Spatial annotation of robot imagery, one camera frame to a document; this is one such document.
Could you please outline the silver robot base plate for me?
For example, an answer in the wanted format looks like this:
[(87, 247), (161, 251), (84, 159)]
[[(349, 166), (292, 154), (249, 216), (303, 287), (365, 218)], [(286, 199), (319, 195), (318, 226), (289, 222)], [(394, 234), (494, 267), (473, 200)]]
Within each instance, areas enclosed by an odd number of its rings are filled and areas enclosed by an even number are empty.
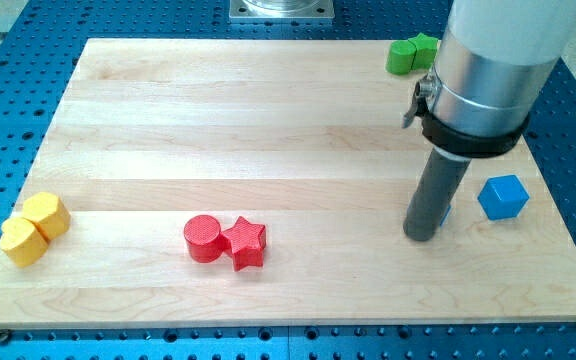
[(323, 19), (335, 17), (332, 0), (230, 0), (235, 21)]

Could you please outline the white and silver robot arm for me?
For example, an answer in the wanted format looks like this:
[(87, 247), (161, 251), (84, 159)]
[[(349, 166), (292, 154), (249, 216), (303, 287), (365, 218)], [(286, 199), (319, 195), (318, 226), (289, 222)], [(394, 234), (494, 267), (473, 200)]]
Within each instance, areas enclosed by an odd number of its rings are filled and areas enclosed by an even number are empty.
[(456, 0), (404, 126), (422, 120), (434, 153), (468, 162), (510, 151), (576, 29), (576, 0)]

